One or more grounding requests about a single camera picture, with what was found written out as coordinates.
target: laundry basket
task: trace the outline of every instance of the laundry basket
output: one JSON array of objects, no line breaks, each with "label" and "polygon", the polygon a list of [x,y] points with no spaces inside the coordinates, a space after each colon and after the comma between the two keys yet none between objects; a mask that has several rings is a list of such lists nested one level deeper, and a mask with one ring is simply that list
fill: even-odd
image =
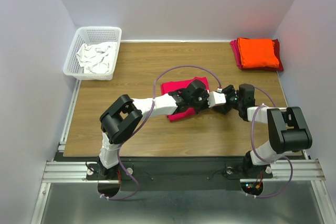
[{"label": "laundry basket", "polygon": [[[79,28],[72,40],[67,59],[64,63],[63,73],[67,76],[73,76],[78,80],[112,80],[114,69],[116,68],[119,46],[121,40],[121,29],[111,26],[86,26]],[[117,49],[113,60],[112,69],[108,73],[83,73],[83,68],[79,66],[76,57],[80,46],[96,45],[106,41],[117,42]]]}]

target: white towel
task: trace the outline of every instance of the white towel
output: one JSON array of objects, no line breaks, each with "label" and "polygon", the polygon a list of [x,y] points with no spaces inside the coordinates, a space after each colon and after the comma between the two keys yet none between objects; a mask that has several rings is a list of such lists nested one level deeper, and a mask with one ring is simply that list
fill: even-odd
[{"label": "white towel", "polygon": [[79,66],[84,68],[84,73],[108,73],[112,69],[116,49],[116,42],[103,42],[91,46],[82,44],[76,57]]}]

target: wooden tabletop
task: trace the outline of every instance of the wooden tabletop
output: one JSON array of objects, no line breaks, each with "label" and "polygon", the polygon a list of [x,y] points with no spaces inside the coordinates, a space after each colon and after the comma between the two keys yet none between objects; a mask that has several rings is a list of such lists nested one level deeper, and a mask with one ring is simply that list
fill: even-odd
[{"label": "wooden tabletop", "polygon": [[[64,156],[98,156],[102,135],[100,115],[122,94],[150,98],[153,82],[164,70],[178,65],[199,65],[215,72],[223,86],[250,83],[267,91],[278,106],[286,106],[276,72],[241,71],[229,43],[123,43],[111,81],[82,81],[72,117]],[[217,81],[207,72],[180,68],[164,75],[159,83],[207,77],[211,90]],[[271,106],[256,90],[256,104]],[[227,115],[213,110],[169,122],[165,116],[146,125],[121,149],[122,156],[231,156],[251,150],[251,123],[238,112]],[[256,146],[268,140],[267,125],[257,124]]]}]

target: pink towel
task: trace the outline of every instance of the pink towel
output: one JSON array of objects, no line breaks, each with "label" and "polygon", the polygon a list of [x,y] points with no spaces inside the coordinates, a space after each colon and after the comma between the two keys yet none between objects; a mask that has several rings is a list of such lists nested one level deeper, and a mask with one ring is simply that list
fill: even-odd
[{"label": "pink towel", "polygon": [[[206,77],[195,77],[192,80],[165,82],[161,84],[161,94],[166,94],[171,91],[175,91],[176,89],[186,88],[193,80],[200,80],[206,85],[207,90],[209,90],[209,83]],[[189,108],[185,112],[175,115],[168,115],[168,118],[169,121],[173,122],[194,114],[196,114],[195,110],[193,108]]]},{"label": "pink towel", "polygon": [[238,41],[237,40],[232,40],[230,42],[233,54],[235,56],[236,59],[236,65],[239,69],[241,70],[267,70],[267,71],[283,71],[284,67],[282,65],[282,62],[280,60],[280,43],[277,39],[273,40],[274,42],[274,55],[275,57],[277,57],[277,59],[279,60],[279,67],[278,68],[270,68],[270,67],[264,67],[264,68],[244,68],[242,65],[242,61],[240,58],[240,52],[238,49]]}]

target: orange cloth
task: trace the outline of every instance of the orange cloth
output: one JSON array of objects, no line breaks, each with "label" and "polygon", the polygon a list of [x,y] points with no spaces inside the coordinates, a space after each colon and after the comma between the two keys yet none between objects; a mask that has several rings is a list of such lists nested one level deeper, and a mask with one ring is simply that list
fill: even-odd
[{"label": "orange cloth", "polygon": [[238,38],[238,49],[244,68],[279,67],[279,60],[274,55],[274,42],[271,39]]}]

